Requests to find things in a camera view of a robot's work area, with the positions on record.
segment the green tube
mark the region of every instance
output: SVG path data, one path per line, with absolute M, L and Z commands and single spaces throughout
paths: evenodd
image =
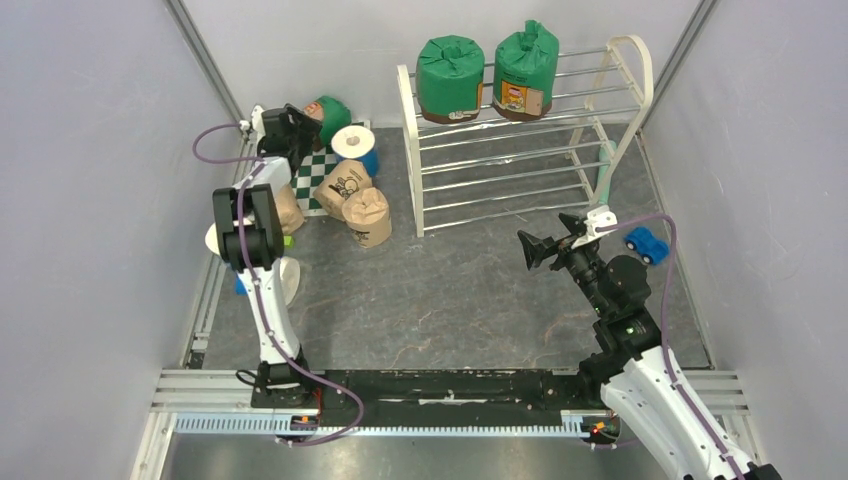
M 613 150 L 615 150 L 615 149 L 618 148 L 618 144 L 613 142 L 612 140 L 610 140 L 610 147 Z M 598 161 L 599 162 L 609 162 L 610 161 L 609 154 L 607 153 L 607 149 L 604 148 L 603 145 L 601 145 L 601 149 L 598 150 Z M 607 173 L 607 168 L 609 168 L 608 165 L 601 165 L 600 167 L 598 167 L 598 178 L 595 179 L 595 187 L 596 188 L 597 188 L 598 184 L 601 183 L 601 179 L 604 178 L 604 174 Z M 607 186 L 604 187 L 604 190 L 601 192 L 601 196 L 598 199 L 598 203 L 600 203 L 601 205 L 608 205 L 609 204 L 609 184 L 607 184 Z

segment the white shelf rack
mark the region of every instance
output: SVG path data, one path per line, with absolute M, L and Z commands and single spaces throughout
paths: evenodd
M 621 47 L 625 45 L 630 45 L 634 47 L 635 51 L 638 54 L 639 61 L 641 61 L 641 85 L 636 81 L 633 74 L 631 73 L 632 70 L 625 63 L 624 56 L 621 52 Z M 651 56 L 648 52 L 647 46 L 645 46 L 645 42 L 643 42 L 641 38 L 635 35 L 613 37 L 603 47 L 575 50 L 559 54 L 560 58 L 590 55 L 600 57 L 598 67 L 571 71 L 558 71 L 556 74 L 556 80 L 559 81 L 563 78 L 594 74 L 595 77 L 592 83 L 592 87 L 585 90 L 556 93 L 558 90 L 556 88 L 557 82 L 555 82 L 554 92 L 556 94 L 553 95 L 554 105 L 551 108 L 551 111 L 548 112 L 545 117 L 539 120 L 534 120 L 532 122 L 516 122 L 508 120 L 506 118 L 473 120 L 453 125 L 439 125 L 428 122 L 421 116 L 420 112 L 416 110 L 417 102 L 415 101 L 415 92 L 412 89 L 412 85 L 415 83 L 415 73 L 410 72 L 406 65 L 398 65 L 398 89 L 400 92 L 401 107 L 403 110 L 402 119 L 404 141 L 406 146 L 406 161 L 409 172 L 409 188 L 410 192 L 412 193 L 412 205 L 415 214 L 416 233 L 418 237 L 423 237 L 425 233 L 432 232 L 433 230 L 455 225 L 461 225 L 487 218 L 523 214 L 537 210 L 551 210 L 576 207 L 594 204 L 598 202 L 601 192 L 603 192 L 604 189 L 607 188 L 607 186 L 609 185 L 610 178 L 613 172 L 615 171 L 618 162 L 621 160 L 621 157 L 624 154 L 624 151 L 627 149 L 628 145 L 630 144 L 631 140 L 633 140 L 633 136 L 636 134 L 637 129 L 642 123 L 642 120 L 645 118 L 648 108 L 650 108 L 651 106 L 651 102 L 654 97 L 653 68 L 651 64 Z M 559 63 L 560 68 L 562 68 L 563 63 L 565 63 L 566 65 L 568 64 L 568 62 Z M 487 69 L 492 69 L 493 67 L 493 62 L 486 63 Z M 605 80 L 607 80 L 607 74 L 609 73 L 616 73 L 618 76 L 620 76 L 621 83 L 612 86 L 604 86 Z M 490 88 L 492 86 L 492 83 L 486 82 L 483 84 L 483 86 L 484 88 L 489 89 L 487 90 L 488 93 L 484 93 L 484 98 L 491 98 Z M 596 98 L 598 98 L 600 95 L 614 94 L 614 92 L 629 92 L 629 96 L 625 95 L 625 98 L 628 99 L 628 103 L 626 105 L 613 106 L 611 108 L 595 108 Z M 585 101 L 583 102 L 582 106 L 557 109 L 557 104 L 561 104 L 562 100 L 574 99 L 579 97 L 585 97 Z M 635 104 L 629 101 L 630 98 L 635 100 Z M 486 113 L 486 110 L 491 108 L 491 105 L 485 104 L 481 108 L 483 109 L 481 111 L 481 116 L 483 116 L 484 113 Z M 611 140 L 615 139 L 610 139 L 607 136 L 607 133 L 604 130 L 602 119 L 611 118 L 613 116 L 615 116 L 615 118 L 617 119 L 620 119 L 622 115 L 629 117 L 628 126 L 625 130 L 625 133 L 622 135 L 622 138 L 618 140 L 617 148 L 613 148 Z M 509 128 L 502 128 L 522 124 L 532 124 L 534 126 L 545 124 L 546 126 L 550 125 L 550 128 L 540 128 L 528 131 L 513 132 L 509 132 Z M 587 128 L 593 129 L 595 131 L 597 140 L 580 143 L 580 139 L 583 135 L 583 130 Z M 443 152 L 444 150 L 442 149 L 457 147 L 460 145 L 467 145 L 471 143 L 491 142 L 507 138 L 568 131 L 571 132 L 571 136 L 568 140 L 568 143 L 556 148 L 535 149 L 518 153 L 473 158 L 450 163 L 437 163 L 438 158 L 433 158 L 437 156 L 429 155 L 431 153 L 438 153 L 439 151 Z M 471 139 L 451 141 L 458 138 L 456 136 L 457 134 L 463 133 L 469 135 L 481 133 L 483 135 Z M 609 158 L 609 162 L 590 161 L 588 163 L 584 163 L 583 161 L 581 161 L 578 152 L 582 149 L 590 147 L 600 147 L 605 149 L 606 153 L 608 154 L 607 156 Z M 438 175 L 440 173 L 445 172 L 479 167 L 494 167 L 496 169 L 496 167 L 499 165 L 505 165 L 516 161 L 538 159 L 556 155 L 563 155 L 567 160 L 569 160 L 569 162 L 564 166 L 556 168 L 525 171 L 522 173 L 510 175 L 497 175 L 497 172 L 495 170 L 495 176 L 481 177 L 479 179 L 453 184 L 442 184 L 426 187 L 424 185 L 424 176 Z M 589 178 L 587 177 L 584 169 L 598 168 L 604 165 L 607 165 L 606 173 L 603 175 L 602 178 L 599 179 L 597 185 L 593 186 L 594 182 L 589 181 Z M 513 180 L 542 175 L 556 175 L 565 172 L 577 172 L 580 178 L 580 183 L 572 185 L 563 184 L 554 188 L 544 188 L 537 190 L 527 190 L 521 188 L 510 190 L 508 186 L 509 182 Z M 427 198 L 429 197 L 429 195 L 427 194 L 432 192 L 463 188 L 489 182 L 502 182 L 500 183 L 500 185 L 504 187 L 504 193 L 499 194 L 497 196 L 470 198 L 464 201 L 446 204 L 433 204 L 431 201 L 428 201 Z M 478 215 L 474 217 L 464 218 L 458 221 L 452 221 L 436 225 L 430 225 L 425 222 L 425 214 L 436 210 L 461 209 L 462 207 L 469 205 L 498 202 L 514 198 L 528 197 L 531 195 L 556 193 L 573 189 L 582 190 L 586 195 L 586 200 L 577 203 L 572 201 L 569 203 L 560 203 L 556 205 L 533 206 L 531 208 L 525 208 L 520 210 L 501 210 L 486 215 Z

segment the green and white checkered mat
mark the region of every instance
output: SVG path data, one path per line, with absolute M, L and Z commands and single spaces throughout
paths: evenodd
M 368 120 L 354 122 L 353 124 L 371 128 L 371 122 Z M 321 185 L 321 182 L 324 181 L 324 177 L 333 171 L 336 161 L 333 148 L 329 145 L 303 159 L 303 163 L 297 171 L 297 176 L 292 179 L 292 188 L 294 189 L 294 196 L 297 197 L 297 204 L 300 205 L 305 217 L 318 217 L 327 214 L 312 194 L 318 188 L 318 185 Z

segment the marble surface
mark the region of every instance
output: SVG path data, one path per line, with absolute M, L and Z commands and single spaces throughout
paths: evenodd
M 607 128 L 612 138 L 622 132 L 617 126 Z M 363 249 L 341 222 L 318 217 L 308 219 L 295 232 L 295 246 L 287 251 L 301 263 L 300 288 L 289 313 L 312 368 L 567 368 L 600 351 L 592 332 L 594 313 L 568 274 L 544 267 L 528 272 L 524 264 L 516 231 L 523 229 L 539 237 L 564 236 L 556 210 L 483 220 L 436 230 L 419 239 L 415 236 L 402 131 L 378 129 L 375 133 L 380 156 L 375 184 L 391 206 L 391 238 L 378 247 Z M 584 141 L 591 140 L 592 135 L 584 134 Z M 432 150 L 423 163 L 561 144 L 562 137 L 533 135 Z M 595 158 L 596 149 L 581 150 L 584 163 Z M 519 173 L 540 165 L 555 168 L 567 162 L 559 156 L 462 170 L 427 176 L 425 186 Z M 594 170 L 587 173 L 594 179 Z M 574 173 L 551 174 L 513 182 L 510 188 L 525 182 L 525 187 L 543 189 L 564 181 L 578 180 Z M 507 193 L 506 187 L 496 187 L 501 183 L 507 182 L 482 185 L 476 191 L 447 191 L 432 202 L 448 203 L 485 192 Z M 620 220 L 657 211 L 646 164 L 635 144 L 619 164 L 611 191 L 610 206 Z M 576 202 L 584 195 L 582 190 L 570 190 L 489 202 L 432 215 L 428 223 Z M 656 234 L 665 235 L 661 223 L 648 226 Z M 602 243 L 603 258 L 628 252 L 622 236 L 613 233 Z M 658 322 L 665 272 L 663 264 L 649 268 L 648 274 L 654 293 L 647 305 Z M 224 280 L 203 368 L 255 368 L 259 361 L 250 306 L 246 297 L 233 293 L 234 278 L 228 273 Z M 679 271 L 670 294 L 669 332 L 679 362 L 685 367 L 707 366 Z

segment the brown paper bag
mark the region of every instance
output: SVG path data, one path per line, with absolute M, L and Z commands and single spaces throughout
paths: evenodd
M 392 234 L 389 203 L 376 188 L 366 188 L 351 195 L 342 206 L 342 214 L 354 240 L 365 248 L 385 242 Z
M 315 189 L 315 200 L 331 217 L 344 221 L 342 205 L 354 193 L 371 187 L 371 177 L 358 160 L 343 160 Z
M 300 205 L 297 204 L 291 185 L 286 185 L 274 195 L 274 204 L 277 207 L 277 217 L 280 219 L 284 234 L 291 235 L 303 225 L 303 212 L 300 211 Z

